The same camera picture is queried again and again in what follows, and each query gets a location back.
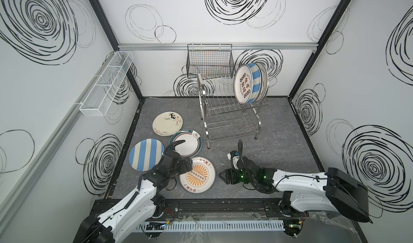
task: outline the dish rack shelf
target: dish rack shelf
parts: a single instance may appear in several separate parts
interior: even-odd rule
[[[270,104],[268,98],[251,104],[240,104],[235,98],[234,76],[213,78],[197,75],[199,106],[204,121],[208,149],[210,142],[255,134],[261,130],[258,112]]]
[[[85,116],[105,116],[126,73],[131,67],[130,51],[117,51],[111,55],[109,64],[79,107]]]

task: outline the plate with cartoon drawing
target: plate with cartoon drawing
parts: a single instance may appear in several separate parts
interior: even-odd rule
[[[182,128],[182,117],[176,112],[168,111],[159,114],[152,123],[157,135],[171,136]]]

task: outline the wire basket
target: wire basket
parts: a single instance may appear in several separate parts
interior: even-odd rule
[[[90,90],[79,110],[85,116],[105,116],[132,64],[130,51],[118,51]]]
[[[188,44],[188,78],[196,78],[197,74],[205,78],[232,76],[234,69],[232,44]]]

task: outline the stainless steel dish rack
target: stainless steel dish rack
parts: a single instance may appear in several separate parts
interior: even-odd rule
[[[259,102],[243,105],[235,99],[233,75],[206,78],[198,74],[197,79],[208,149],[214,141],[252,134],[258,138],[261,130],[259,109],[270,104],[266,96]]]

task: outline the ceramic plate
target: ceramic plate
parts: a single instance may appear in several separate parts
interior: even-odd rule
[[[192,170],[179,176],[181,185],[193,194],[200,194],[212,187],[215,181],[215,168],[204,157],[192,158]]]
[[[192,129],[183,129],[175,133],[169,140],[169,144],[185,140],[184,143],[177,145],[175,151],[182,157],[194,157],[202,147],[202,138],[196,131]]]
[[[132,148],[129,164],[138,171],[150,170],[158,164],[164,150],[162,142],[157,139],[145,139]]]
[[[259,69],[261,70],[261,90],[259,95],[257,96],[255,102],[262,100],[262,98],[267,95],[268,92],[268,73],[267,70],[265,68],[265,66],[261,63],[256,63],[259,67]]]
[[[252,90],[251,90],[251,96],[250,99],[247,101],[247,104],[250,104],[255,101],[256,97],[258,96],[258,93],[260,92],[261,89],[261,71],[255,63],[250,63],[247,64],[248,67],[251,70],[252,73]]]
[[[182,117],[172,111],[159,114],[152,123],[152,129],[160,136],[171,136],[182,128]]]
[[[245,104],[251,97],[252,73],[248,65],[241,65],[234,80],[235,98],[240,104]]]

